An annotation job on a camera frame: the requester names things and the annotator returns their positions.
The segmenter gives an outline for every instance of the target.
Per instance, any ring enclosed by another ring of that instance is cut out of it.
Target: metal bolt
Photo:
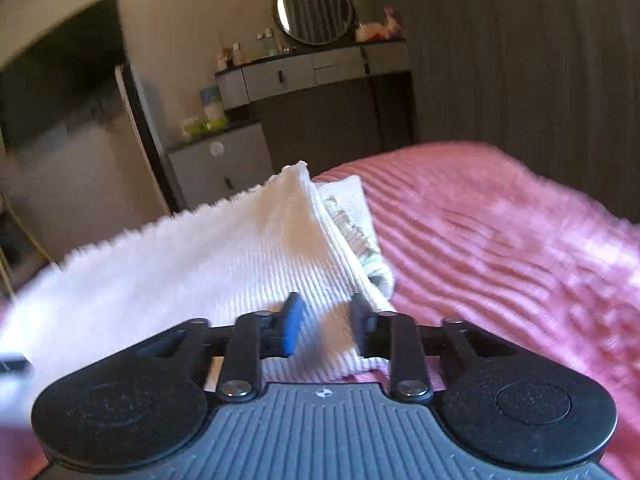
[[[420,397],[428,391],[428,387],[421,381],[400,381],[398,393],[405,397]]]
[[[222,385],[220,391],[227,397],[244,397],[251,393],[251,384],[247,381],[227,381]]]

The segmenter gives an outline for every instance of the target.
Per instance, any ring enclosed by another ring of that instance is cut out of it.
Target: ribbed black surface
[[[324,397],[318,396],[325,391]],[[457,447],[430,410],[399,404],[377,384],[272,384],[225,406],[196,444],[164,463],[113,477],[51,467],[43,480],[612,479],[593,464],[528,474]]]

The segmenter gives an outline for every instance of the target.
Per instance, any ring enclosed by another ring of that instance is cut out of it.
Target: bottle
[[[193,129],[196,124],[200,122],[200,119],[197,117],[192,117],[190,119],[185,119],[180,122],[180,132],[182,133],[182,138],[184,140],[193,139]]]
[[[216,84],[200,91],[200,101],[204,106],[204,113],[214,127],[225,126],[225,109],[220,97],[220,88]]]
[[[225,56],[226,66],[228,68],[233,68],[234,66],[234,53],[233,51],[226,46],[222,49],[222,54]]]
[[[258,32],[258,35],[255,37],[258,44],[258,57],[268,56],[269,53],[266,49],[266,44],[264,43],[264,34]]]
[[[244,63],[244,53],[240,50],[240,43],[234,43],[234,65],[240,66]]]
[[[266,42],[266,49],[269,56],[276,56],[278,54],[278,46],[276,40],[273,37],[273,31],[267,27],[264,29],[264,41]]]
[[[218,54],[218,72],[226,70],[226,59],[224,54]]]

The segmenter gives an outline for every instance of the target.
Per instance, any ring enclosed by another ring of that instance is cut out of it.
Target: ribbed pink blanket
[[[463,317],[600,382],[620,416],[602,463],[639,479],[640,229],[485,145],[417,146],[318,180],[350,174],[394,267],[396,309],[422,324]],[[31,435],[0,431],[0,478],[43,463]]]

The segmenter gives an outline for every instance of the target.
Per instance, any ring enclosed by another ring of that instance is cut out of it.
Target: folded white cloth
[[[357,356],[348,303],[361,292],[392,310],[331,220],[306,165],[215,206],[161,219],[141,232],[83,248],[20,295],[0,332],[0,353],[34,367],[25,403],[49,383],[194,317],[233,324],[306,302],[292,358],[263,363],[268,381],[331,381],[382,367]]]
[[[391,298],[396,280],[391,266],[380,251],[360,177],[351,175],[337,182],[318,183],[316,186],[329,216],[358,257],[369,279],[385,298]]]

